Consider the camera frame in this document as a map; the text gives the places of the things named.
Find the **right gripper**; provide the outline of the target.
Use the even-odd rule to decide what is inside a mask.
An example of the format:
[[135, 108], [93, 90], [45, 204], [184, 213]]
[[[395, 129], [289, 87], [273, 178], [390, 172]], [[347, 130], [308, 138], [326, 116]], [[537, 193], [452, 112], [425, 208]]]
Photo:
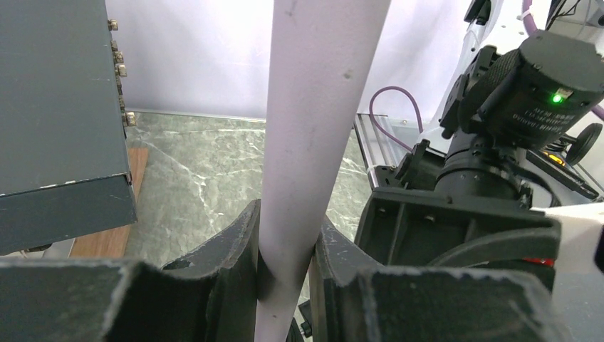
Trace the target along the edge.
[[354, 242], [386, 266], [523, 271], [551, 291], [561, 223], [506, 199], [377, 187]]

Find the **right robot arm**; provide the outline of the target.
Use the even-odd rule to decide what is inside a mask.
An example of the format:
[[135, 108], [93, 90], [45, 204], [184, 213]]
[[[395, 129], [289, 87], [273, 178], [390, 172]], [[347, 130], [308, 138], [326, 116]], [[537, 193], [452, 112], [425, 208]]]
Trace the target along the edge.
[[397, 167], [379, 166], [355, 244], [397, 266], [523, 271], [552, 289], [561, 224], [532, 210], [532, 185], [548, 189], [524, 160], [558, 163], [561, 140], [577, 162], [601, 125], [568, 129], [603, 99], [603, 62], [591, 43], [528, 28], [518, 48], [485, 46], [452, 85], [440, 126], [446, 154], [421, 140]]

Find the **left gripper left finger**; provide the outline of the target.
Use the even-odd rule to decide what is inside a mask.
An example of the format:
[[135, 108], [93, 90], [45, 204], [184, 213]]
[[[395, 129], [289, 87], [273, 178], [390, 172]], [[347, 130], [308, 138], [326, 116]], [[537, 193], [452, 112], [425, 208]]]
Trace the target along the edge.
[[130, 259], [1, 260], [3, 341], [252, 341], [260, 202], [158, 268]]

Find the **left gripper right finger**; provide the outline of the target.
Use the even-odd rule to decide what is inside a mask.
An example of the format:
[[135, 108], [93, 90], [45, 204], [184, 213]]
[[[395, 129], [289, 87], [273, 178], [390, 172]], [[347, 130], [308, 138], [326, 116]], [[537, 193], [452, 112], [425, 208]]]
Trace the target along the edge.
[[567, 341], [520, 271], [384, 266], [324, 221], [309, 269], [315, 341]]

